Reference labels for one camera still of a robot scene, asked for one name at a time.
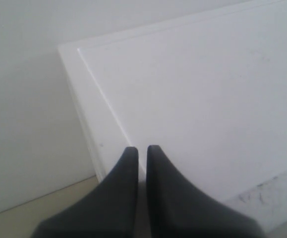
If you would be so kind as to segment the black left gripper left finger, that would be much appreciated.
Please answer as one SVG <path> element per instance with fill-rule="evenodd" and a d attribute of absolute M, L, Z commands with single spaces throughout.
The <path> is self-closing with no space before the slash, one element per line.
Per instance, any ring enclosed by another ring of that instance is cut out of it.
<path fill-rule="evenodd" d="M 138 191 L 138 150 L 126 147 L 105 179 L 84 198 L 42 221 L 34 238 L 132 238 Z"/>

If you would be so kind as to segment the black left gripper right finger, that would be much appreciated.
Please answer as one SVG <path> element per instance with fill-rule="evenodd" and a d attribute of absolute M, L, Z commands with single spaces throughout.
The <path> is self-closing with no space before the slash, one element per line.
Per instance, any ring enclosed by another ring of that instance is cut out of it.
<path fill-rule="evenodd" d="M 195 187 L 158 145 L 147 150 L 146 195 L 154 238 L 261 237 L 256 221 Z"/>

